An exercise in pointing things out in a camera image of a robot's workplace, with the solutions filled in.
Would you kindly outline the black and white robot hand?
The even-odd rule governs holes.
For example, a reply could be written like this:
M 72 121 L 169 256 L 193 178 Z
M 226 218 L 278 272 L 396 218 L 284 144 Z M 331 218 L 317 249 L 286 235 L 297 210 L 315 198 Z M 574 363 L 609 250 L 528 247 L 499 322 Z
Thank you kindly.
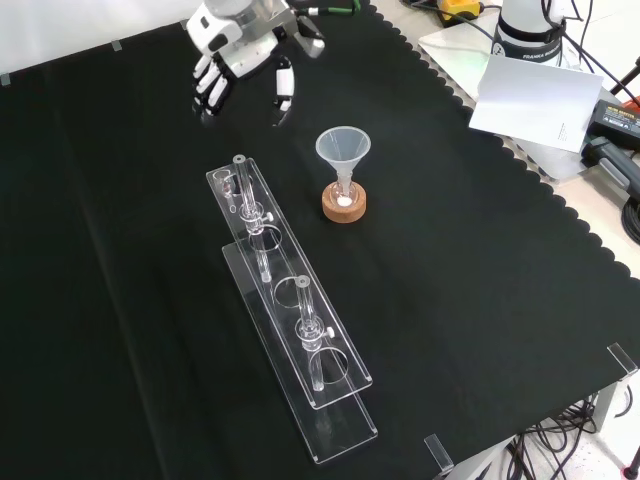
M 295 20 L 285 1 L 203 2 L 186 24 L 201 54 L 192 71 L 195 111 L 218 116 L 233 85 L 273 60 Z

